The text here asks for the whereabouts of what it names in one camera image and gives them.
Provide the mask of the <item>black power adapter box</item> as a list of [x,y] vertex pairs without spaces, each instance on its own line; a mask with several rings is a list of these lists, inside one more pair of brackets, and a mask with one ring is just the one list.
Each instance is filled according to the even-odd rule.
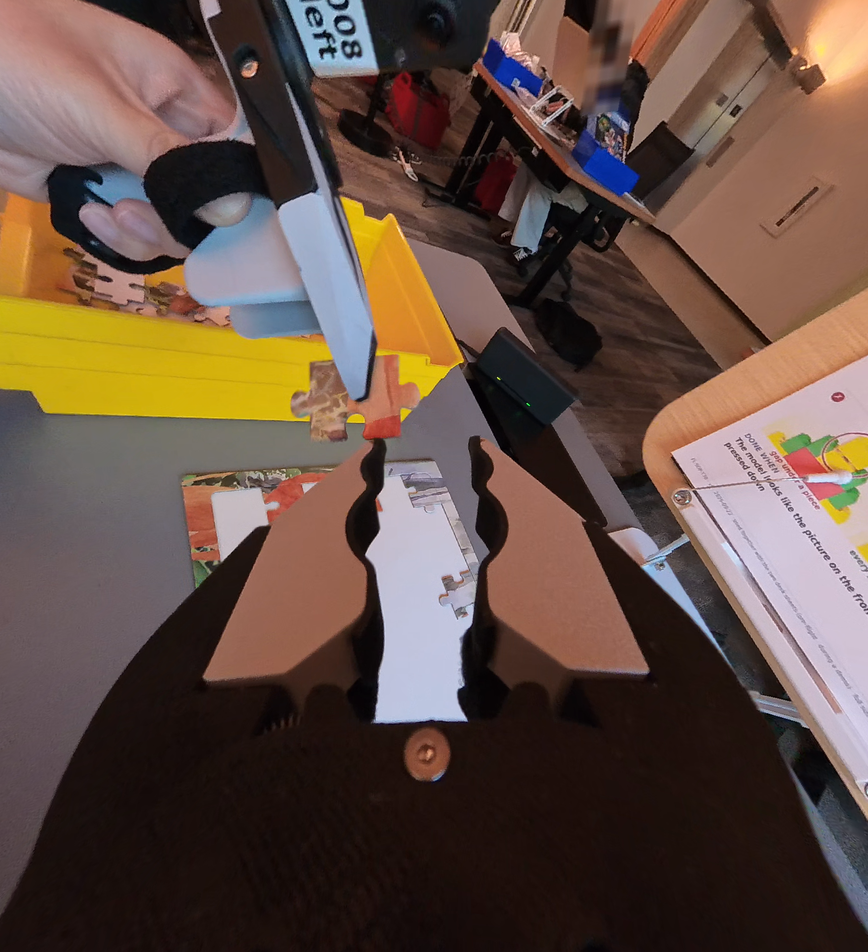
[[473,363],[475,372],[510,397],[535,421],[549,425],[577,401],[578,396],[547,370],[508,327],[499,327]]

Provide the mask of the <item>grey brown puzzle piece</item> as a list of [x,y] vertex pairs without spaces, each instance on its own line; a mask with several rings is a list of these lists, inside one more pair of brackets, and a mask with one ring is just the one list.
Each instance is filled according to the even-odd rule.
[[457,619],[469,617],[475,604],[475,573],[467,568],[459,577],[444,575],[441,577],[441,584],[443,591],[438,596],[440,606],[450,607]]

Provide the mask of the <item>wood-edged office desk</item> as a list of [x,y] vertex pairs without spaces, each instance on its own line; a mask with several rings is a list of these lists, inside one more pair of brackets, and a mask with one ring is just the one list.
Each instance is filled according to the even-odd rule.
[[570,152],[532,122],[515,93],[503,87],[481,60],[475,62],[473,71],[476,80],[471,91],[480,106],[479,117],[487,120],[489,131],[497,132],[511,145],[524,139],[527,151],[523,161],[542,184],[560,187],[571,182],[584,193],[587,201],[587,208],[576,223],[563,232],[526,286],[519,294],[507,297],[511,306],[530,307],[576,246],[593,239],[608,220],[635,219],[650,227],[654,225],[654,215],[630,194],[616,194],[583,173]]

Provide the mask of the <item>red fan puzzle piece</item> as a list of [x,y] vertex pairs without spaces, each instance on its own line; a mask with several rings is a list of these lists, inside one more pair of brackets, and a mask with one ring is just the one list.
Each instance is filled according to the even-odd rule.
[[285,514],[325,476],[326,474],[321,472],[301,473],[283,480],[275,488],[263,493],[267,521],[272,524],[276,517]]

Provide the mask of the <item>pile of puzzle pieces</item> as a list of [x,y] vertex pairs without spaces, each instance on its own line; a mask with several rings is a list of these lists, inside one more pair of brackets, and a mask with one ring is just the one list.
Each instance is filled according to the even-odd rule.
[[232,327],[227,306],[201,304],[184,285],[167,281],[162,275],[127,274],[72,246],[66,246],[62,254],[67,258],[68,270],[59,291],[77,304],[204,327]]

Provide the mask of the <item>person's left hand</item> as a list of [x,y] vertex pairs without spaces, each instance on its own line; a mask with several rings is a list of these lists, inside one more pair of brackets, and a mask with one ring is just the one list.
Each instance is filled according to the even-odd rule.
[[235,113],[231,93],[154,30],[85,2],[0,1],[0,189],[44,201],[62,165],[142,177]]

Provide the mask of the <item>red dark puzzle piece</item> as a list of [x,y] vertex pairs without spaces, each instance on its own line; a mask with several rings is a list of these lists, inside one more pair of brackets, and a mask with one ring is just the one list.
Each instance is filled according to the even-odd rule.
[[402,434],[402,411],[414,410],[420,402],[416,384],[402,384],[400,357],[382,355],[374,360],[371,386],[362,401],[352,400],[334,362],[309,364],[309,388],[295,392],[290,409],[297,418],[309,419],[314,442],[344,442],[346,424],[354,415],[363,418],[365,440],[393,439]]

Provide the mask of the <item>picture puzzle box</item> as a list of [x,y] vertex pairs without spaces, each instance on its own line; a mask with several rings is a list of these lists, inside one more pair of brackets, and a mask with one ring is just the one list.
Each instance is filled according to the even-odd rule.
[[600,113],[595,119],[594,139],[601,149],[625,163],[630,140],[629,118],[621,110]]

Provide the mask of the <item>black pole stand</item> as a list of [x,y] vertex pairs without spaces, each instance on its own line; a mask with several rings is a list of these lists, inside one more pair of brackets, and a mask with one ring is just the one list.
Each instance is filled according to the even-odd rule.
[[387,103],[385,77],[380,75],[374,83],[368,101],[367,112],[351,109],[340,110],[338,130],[353,146],[372,156],[391,159],[396,147],[391,134],[378,125],[378,117]]

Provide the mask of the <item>puzzle frame board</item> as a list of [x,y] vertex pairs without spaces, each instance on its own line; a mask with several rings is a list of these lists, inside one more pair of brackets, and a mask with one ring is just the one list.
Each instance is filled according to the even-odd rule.
[[[252,530],[268,523],[263,493],[301,473],[333,470],[306,466],[184,475],[180,486],[195,584]],[[477,577],[478,559],[453,499],[431,514],[411,505],[401,475],[415,471],[443,477],[429,459],[385,464],[377,502],[380,533],[368,550],[384,620],[376,710],[381,723],[464,720],[458,699],[461,644],[474,606],[469,617],[457,619],[438,596],[444,575],[459,577],[469,568]]]

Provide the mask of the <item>blue tray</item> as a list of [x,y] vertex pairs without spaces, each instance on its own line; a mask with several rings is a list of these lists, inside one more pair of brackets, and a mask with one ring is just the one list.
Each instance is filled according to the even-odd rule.
[[543,79],[520,61],[506,54],[497,39],[491,38],[482,56],[482,64],[497,82],[508,89],[526,89],[538,97]]
[[572,158],[584,174],[619,196],[631,192],[639,180],[638,173],[601,146],[588,129],[578,138]]

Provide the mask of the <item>black office chair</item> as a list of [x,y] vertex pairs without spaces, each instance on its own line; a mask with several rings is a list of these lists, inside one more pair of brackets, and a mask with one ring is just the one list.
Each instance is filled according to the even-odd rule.
[[682,142],[667,122],[659,122],[627,156],[626,165],[638,175],[630,196],[644,201],[693,155],[694,149]]

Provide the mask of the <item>grey striped puzzle piece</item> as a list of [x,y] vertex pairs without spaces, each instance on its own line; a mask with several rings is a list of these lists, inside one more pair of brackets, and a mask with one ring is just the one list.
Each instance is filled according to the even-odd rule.
[[446,482],[440,475],[415,471],[402,474],[401,479],[414,508],[431,514],[438,506],[452,504]]

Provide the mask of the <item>yellow plastic bin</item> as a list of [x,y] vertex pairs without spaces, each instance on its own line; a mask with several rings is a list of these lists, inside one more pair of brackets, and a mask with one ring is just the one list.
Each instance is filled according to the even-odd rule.
[[[392,215],[342,198],[364,269],[381,357],[398,354],[400,384],[430,394],[462,354]],[[169,313],[77,303],[66,289],[82,256],[49,208],[20,197],[0,216],[0,389],[32,393],[58,414],[301,422],[290,401],[309,365],[329,358],[318,336],[245,339]]]

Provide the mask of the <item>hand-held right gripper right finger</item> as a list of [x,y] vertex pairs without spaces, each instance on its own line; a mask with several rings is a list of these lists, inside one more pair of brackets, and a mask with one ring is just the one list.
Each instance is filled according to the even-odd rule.
[[475,531],[487,547],[467,630],[467,709],[499,710],[536,684],[554,709],[574,682],[649,666],[583,517],[492,442],[468,442]]

